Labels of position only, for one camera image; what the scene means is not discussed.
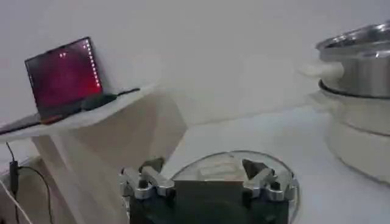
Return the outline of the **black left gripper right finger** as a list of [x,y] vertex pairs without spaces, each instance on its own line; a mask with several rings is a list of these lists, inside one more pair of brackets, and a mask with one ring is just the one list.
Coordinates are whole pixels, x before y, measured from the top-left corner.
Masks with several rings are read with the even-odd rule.
[[250,198],[264,195],[269,201],[293,201],[297,197],[297,182],[291,171],[276,173],[265,163],[249,159],[243,159],[242,165],[248,178],[243,188],[250,192]]

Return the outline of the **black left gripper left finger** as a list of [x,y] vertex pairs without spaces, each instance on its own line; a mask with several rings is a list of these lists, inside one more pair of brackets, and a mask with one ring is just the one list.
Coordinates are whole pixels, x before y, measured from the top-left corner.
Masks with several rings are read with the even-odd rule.
[[135,197],[147,200],[154,195],[172,197],[175,183],[161,175],[165,163],[163,157],[154,158],[142,163],[138,170],[124,167],[120,171],[120,194],[123,198]]

